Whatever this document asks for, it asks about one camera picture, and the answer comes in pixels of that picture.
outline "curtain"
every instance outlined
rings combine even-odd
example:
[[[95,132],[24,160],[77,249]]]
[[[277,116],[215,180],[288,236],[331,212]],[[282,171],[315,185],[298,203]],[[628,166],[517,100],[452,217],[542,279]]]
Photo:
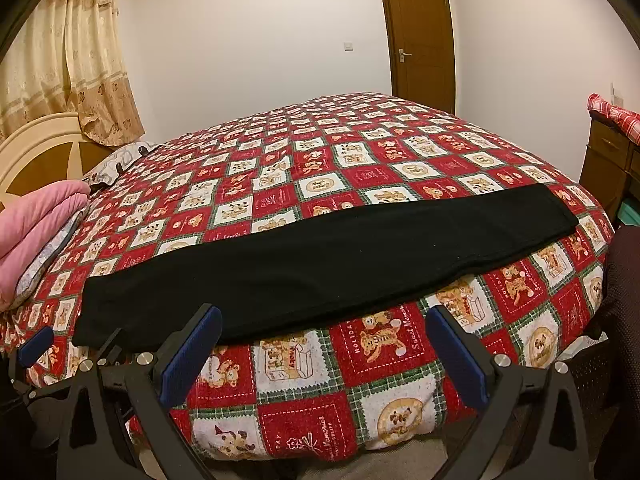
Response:
[[[118,41],[115,0],[42,0],[0,64],[0,142],[47,114],[121,146],[144,134]]]
[[[82,132],[120,146],[144,130],[122,61],[114,0],[68,0],[65,56],[71,82],[68,107]]]
[[[66,2],[41,0],[0,63],[0,142],[34,119],[67,110]]]

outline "silver bolt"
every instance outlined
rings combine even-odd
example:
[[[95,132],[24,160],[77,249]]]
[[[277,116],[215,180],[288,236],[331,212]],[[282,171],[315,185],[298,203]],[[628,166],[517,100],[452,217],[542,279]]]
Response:
[[[142,352],[142,354],[136,357],[136,362],[141,366],[148,365],[153,360],[154,355],[151,352]]]
[[[507,366],[511,366],[511,359],[509,358],[508,355],[505,354],[497,354],[494,357],[494,362],[500,367],[500,368],[506,368]]]
[[[84,361],[82,361],[80,363],[80,366],[78,367],[78,369],[81,372],[88,372],[89,370],[91,370],[91,368],[94,367],[94,362],[91,361],[91,359],[85,359]]]
[[[564,361],[556,361],[554,364],[554,368],[556,369],[556,372],[558,372],[559,374],[565,374],[569,371],[569,367],[566,365]]]

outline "wooden cabinet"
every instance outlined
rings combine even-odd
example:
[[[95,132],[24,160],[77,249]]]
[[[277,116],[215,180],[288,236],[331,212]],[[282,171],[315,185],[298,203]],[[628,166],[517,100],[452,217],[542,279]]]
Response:
[[[611,222],[615,222],[625,196],[636,195],[636,190],[640,190],[640,147],[615,124],[592,116],[580,184],[596,197]]]

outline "red checkered fabric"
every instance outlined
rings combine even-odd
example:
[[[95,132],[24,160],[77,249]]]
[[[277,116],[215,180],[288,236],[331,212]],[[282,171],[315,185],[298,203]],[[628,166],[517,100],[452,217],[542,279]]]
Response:
[[[444,304],[492,353],[546,367],[599,306],[613,234],[593,196],[544,160],[399,98],[323,97],[159,146],[92,201],[34,297],[1,318],[3,346],[52,326],[52,348],[29,370],[34,384],[51,384],[75,373],[88,354],[71,344],[88,276],[342,208],[448,200],[535,182],[549,186],[578,217],[573,235],[419,301],[218,347],[185,404],[172,410],[188,442],[210,458],[341,460],[359,447],[393,446],[467,412],[426,336],[427,309]],[[381,266],[404,265],[385,239],[375,243],[385,255]],[[219,264],[242,272],[238,262]],[[350,279],[337,275],[331,261],[323,277]]]
[[[612,106],[598,94],[589,96],[587,109],[614,121],[631,142],[640,145],[640,114]]]

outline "black pants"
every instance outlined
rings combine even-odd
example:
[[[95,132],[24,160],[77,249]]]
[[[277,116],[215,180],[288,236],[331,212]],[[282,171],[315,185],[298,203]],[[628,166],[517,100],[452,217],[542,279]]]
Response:
[[[73,344],[99,348],[122,327],[153,350],[202,303],[221,343],[250,342],[417,300],[572,234],[576,217],[546,186],[357,207],[161,254],[86,280]]]

